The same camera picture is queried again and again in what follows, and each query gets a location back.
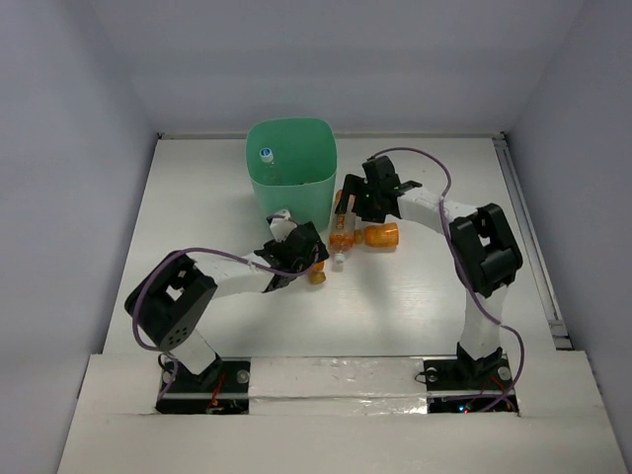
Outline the small orange bottle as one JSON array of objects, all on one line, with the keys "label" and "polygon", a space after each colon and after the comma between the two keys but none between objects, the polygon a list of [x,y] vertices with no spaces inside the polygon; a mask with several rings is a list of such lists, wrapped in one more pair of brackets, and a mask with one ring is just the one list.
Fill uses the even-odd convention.
[{"label": "small orange bottle", "polygon": [[367,225],[354,232],[356,244],[372,248],[395,248],[399,245],[399,227],[395,222]]}]

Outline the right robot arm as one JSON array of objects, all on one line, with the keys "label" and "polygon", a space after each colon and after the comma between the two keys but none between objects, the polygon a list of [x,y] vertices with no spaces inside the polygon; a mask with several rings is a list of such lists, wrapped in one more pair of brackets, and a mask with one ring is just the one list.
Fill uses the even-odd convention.
[{"label": "right robot arm", "polygon": [[400,180],[387,150],[369,157],[360,176],[348,174],[336,210],[364,222],[389,216],[425,226],[441,235],[466,294],[464,326],[448,369],[460,390],[476,390],[501,366],[500,335],[518,330],[504,323],[509,287],[523,257],[501,207],[449,199],[452,177],[435,194],[416,181]]}]

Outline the clear crushed plastic bottle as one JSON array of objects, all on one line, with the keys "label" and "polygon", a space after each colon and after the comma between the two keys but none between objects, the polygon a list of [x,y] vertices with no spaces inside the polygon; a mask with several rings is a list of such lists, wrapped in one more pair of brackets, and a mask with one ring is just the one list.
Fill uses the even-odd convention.
[{"label": "clear crushed plastic bottle", "polygon": [[281,184],[279,166],[270,147],[260,150],[259,156],[263,163],[261,182],[265,186],[279,186]]}]

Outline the small orange bottle barcode label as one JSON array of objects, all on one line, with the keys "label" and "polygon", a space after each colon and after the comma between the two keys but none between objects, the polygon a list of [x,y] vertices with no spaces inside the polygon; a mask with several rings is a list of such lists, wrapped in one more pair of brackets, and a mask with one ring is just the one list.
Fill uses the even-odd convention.
[{"label": "small orange bottle barcode label", "polygon": [[308,273],[308,280],[311,284],[318,285],[326,281],[325,262],[315,264]]}]

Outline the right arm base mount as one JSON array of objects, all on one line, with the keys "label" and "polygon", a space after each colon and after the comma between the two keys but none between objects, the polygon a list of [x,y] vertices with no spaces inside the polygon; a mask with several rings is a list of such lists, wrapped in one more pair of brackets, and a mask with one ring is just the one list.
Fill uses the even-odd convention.
[{"label": "right arm base mount", "polygon": [[429,414],[519,412],[514,390],[505,395],[514,382],[505,355],[496,366],[473,376],[459,370],[456,357],[427,358],[414,380],[426,387]]}]

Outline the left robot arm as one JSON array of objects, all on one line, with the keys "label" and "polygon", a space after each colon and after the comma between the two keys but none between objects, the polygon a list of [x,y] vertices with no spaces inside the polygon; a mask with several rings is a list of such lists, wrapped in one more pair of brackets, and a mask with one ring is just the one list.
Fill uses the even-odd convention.
[{"label": "left robot arm", "polygon": [[203,247],[169,253],[124,302],[136,343],[169,360],[162,392],[181,375],[198,390],[218,380],[221,357],[197,331],[212,300],[277,291],[328,258],[311,221],[291,222],[280,238],[245,256]]}]

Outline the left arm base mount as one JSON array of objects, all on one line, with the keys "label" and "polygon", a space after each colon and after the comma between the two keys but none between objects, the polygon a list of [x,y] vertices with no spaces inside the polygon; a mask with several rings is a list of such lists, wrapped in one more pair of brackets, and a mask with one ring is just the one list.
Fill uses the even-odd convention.
[{"label": "left arm base mount", "polygon": [[247,415],[249,358],[218,358],[202,374],[159,357],[162,380],[155,409],[162,415]]}]

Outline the tall orange bottle white cap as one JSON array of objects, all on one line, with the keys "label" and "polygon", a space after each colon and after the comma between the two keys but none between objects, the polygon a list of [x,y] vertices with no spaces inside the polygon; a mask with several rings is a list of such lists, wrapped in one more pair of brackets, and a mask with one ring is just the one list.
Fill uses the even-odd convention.
[{"label": "tall orange bottle white cap", "polygon": [[333,260],[333,268],[341,272],[344,268],[347,255],[355,244],[356,216],[353,213],[354,197],[350,197],[345,212],[338,212],[343,191],[335,194],[332,206],[332,217],[329,229],[329,254]]}]

